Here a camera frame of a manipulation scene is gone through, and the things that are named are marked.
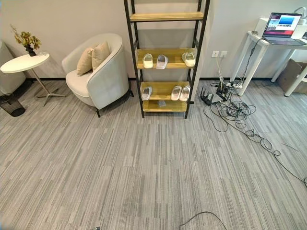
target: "vase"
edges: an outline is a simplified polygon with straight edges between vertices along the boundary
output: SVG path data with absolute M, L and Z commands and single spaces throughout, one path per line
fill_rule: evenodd
M 31 45 L 25 45 L 24 47 L 25 47 L 25 50 L 29 52 L 29 55 L 31 57 L 36 55 L 36 53 L 33 51 L 33 48 L 31 47 Z

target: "white armchair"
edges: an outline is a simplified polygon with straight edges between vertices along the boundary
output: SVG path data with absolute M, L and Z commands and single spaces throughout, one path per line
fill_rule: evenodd
M 93 72 L 77 75 L 77 63 L 82 52 L 94 45 L 107 41 L 111 54 Z M 66 83 L 71 91 L 84 103 L 99 109 L 122 97 L 129 90 L 128 75 L 122 39 L 117 34 L 94 36 L 75 48 L 62 60 Z
M 14 57 L 9 52 L 5 43 L 0 41 L 0 66 Z M 2 73 L 0 71 L 0 94 L 14 92 L 25 80 L 23 72 L 19 73 Z

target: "chair leg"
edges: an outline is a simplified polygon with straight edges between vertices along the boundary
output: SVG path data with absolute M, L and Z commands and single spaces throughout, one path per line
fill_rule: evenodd
M 130 93 L 131 97 L 134 97 L 133 92 L 132 92 L 131 89 L 129 89 L 129 93 Z
M 96 108 L 96 112 L 97 112 L 98 117 L 100 117 L 99 109 Z
M 130 96 L 131 96 L 131 97 L 134 97 L 133 92 L 132 92 L 132 90 L 131 90 L 131 82 L 130 82 L 130 81 L 129 81 L 129 89 L 128 89 L 128 92 L 130 93 Z

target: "shelf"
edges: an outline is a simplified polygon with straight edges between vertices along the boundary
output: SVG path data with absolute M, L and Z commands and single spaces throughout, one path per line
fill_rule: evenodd
M 138 49 L 138 69 L 145 69 L 143 65 L 143 57 L 145 54 L 152 54 L 153 56 L 153 69 L 156 67 L 157 58 L 159 54 L 164 54 L 168 57 L 166 69 L 192 69 L 187 67 L 181 59 L 183 53 L 192 52 L 195 54 L 195 48 L 178 48 L 178 49 Z
M 131 22 L 197 21 L 203 19 L 202 12 L 180 13 L 134 13 Z
M 144 112 L 157 112 L 157 113 L 168 113 L 168 112 L 185 112 L 187 110 L 187 102 L 182 101 L 165 101 L 165 107 L 159 107 L 158 101 L 144 101 L 143 110 Z
M 179 85 L 182 88 L 185 86 L 189 86 L 188 81 L 143 81 L 141 83 L 141 92 L 147 86 L 151 86 L 153 92 L 149 98 L 149 100 L 171 100 L 171 93 L 173 88 Z

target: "dried plant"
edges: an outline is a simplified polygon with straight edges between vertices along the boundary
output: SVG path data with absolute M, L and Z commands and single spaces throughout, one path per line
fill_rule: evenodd
M 15 26 L 11 25 L 11 28 L 13 33 L 15 34 L 14 36 L 16 42 L 18 42 L 19 44 L 22 44 L 23 46 L 33 44 L 34 49 L 38 49 L 39 46 L 42 44 L 40 40 L 34 35 L 31 35 L 31 33 L 22 31 L 21 34 L 19 34 Z

